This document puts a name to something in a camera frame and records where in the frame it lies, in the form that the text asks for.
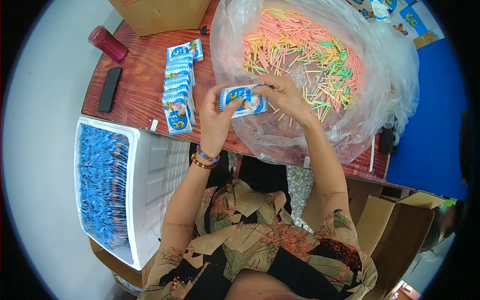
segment beaded bracelet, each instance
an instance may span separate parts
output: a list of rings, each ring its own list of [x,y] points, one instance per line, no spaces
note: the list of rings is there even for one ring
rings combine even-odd
[[[207,154],[203,153],[202,150],[200,149],[200,145],[197,145],[197,153],[200,154],[201,157],[205,158],[208,161],[211,161],[213,163],[216,163],[220,159],[220,154],[216,156],[216,158],[211,158]]]
[[[197,160],[197,154],[196,154],[196,153],[193,153],[193,154],[192,154],[192,163],[196,164],[197,166],[199,166],[199,167],[201,167],[201,168],[207,169],[207,170],[211,170],[211,169],[215,168],[215,167],[217,166],[217,164],[218,164],[217,162],[215,162],[215,163],[213,163],[213,164],[211,164],[211,165],[209,165],[209,166],[204,165],[204,164],[202,164],[201,162],[199,162],[199,161]]]

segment candy packet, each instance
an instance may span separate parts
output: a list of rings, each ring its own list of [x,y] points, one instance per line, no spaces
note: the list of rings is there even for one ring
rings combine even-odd
[[[191,54],[193,62],[204,60],[202,41],[198,38],[182,45],[167,48],[167,63],[169,63],[170,60],[174,60],[175,58],[184,55],[186,52]]]
[[[185,96],[186,98],[186,106],[187,106],[187,112],[188,112],[188,119],[190,120],[191,125],[195,125],[195,115],[193,114],[193,100],[191,98],[191,95],[189,93],[188,87],[187,86],[179,86],[177,88],[168,90],[163,92],[163,99],[166,99],[167,97],[177,97],[177,96]]]
[[[192,132],[185,96],[171,95],[163,97],[162,103],[170,135]]]
[[[250,91],[259,85],[260,84],[251,84],[224,88],[220,94],[220,111],[223,111],[230,101],[243,97],[242,105],[235,111],[232,118],[266,112],[268,110],[268,99],[254,95]]]
[[[196,112],[195,103],[193,101],[192,86],[191,86],[190,80],[188,78],[178,79],[178,80],[175,80],[175,81],[165,83],[163,85],[163,90],[164,90],[163,96],[165,96],[165,92],[171,91],[171,90],[176,89],[178,87],[186,87],[187,88],[187,90],[189,92],[189,95],[190,95],[190,99],[192,101],[192,103],[191,103],[192,109],[193,109],[194,112]]]
[[[185,75],[186,74],[186,75],[188,75],[188,77],[189,77],[189,79],[192,83],[192,87],[195,87],[195,85],[193,84],[193,80],[192,80],[192,71],[193,71],[193,69],[189,67],[187,62],[185,62],[185,63],[180,64],[180,65],[165,68],[165,79],[174,78],[174,77],[177,77],[179,75]]]
[[[191,69],[192,72],[192,86],[195,87],[195,73],[193,72],[193,61],[191,57],[184,57],[182,59],[177,59],[177,60],[171,60],[167,65],[165,66],[165,69],[169,69],[172,67],[180,67],[187,64],[189,68]]]
[[[166,84],[171,84],[177,80],[182,80],[182,79],[187,79],[189,82],[190,82],[190,75],[189,74],[180,74],[180,75],[177,75],[175,77],[172,77],[172,78],[165,78],[165,81],[164,81],[164,87]]]

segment hand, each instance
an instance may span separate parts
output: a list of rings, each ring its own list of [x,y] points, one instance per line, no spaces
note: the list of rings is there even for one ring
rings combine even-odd
[[[256,84],[265,84],[252,89],[252,93],[272,100],[282,112],[291,116],[300,126],[317,119],[312,107],[303,99],[290,76],[263,75]]]
[[[215,101],[226,85],[216,85],[208,90],[200,109],[201,139],[200,148],[210,157],[216,157],[227,139],[228,128],[233,113],[240,107],[243,98],[230,102],[222,113],[215,112]]]

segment blue board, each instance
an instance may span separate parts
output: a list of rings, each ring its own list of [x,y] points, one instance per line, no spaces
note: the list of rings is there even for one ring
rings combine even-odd
[[[461,114],[467,108],[462,74],[444,38],[418,49],[420,102],[409,119],[386,180],[465,200],[459,161]]]

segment floral blouse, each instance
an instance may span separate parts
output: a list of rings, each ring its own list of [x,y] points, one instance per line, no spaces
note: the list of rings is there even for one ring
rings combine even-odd
[[[241,180],[205,190],[186,251],[158,252],[141,300],[223,299],[244,268],[266,272],[314,299],[361,299],[377,270],[350,214],[338,209],[314,234],[293,225],[283,192],[262,194]]]

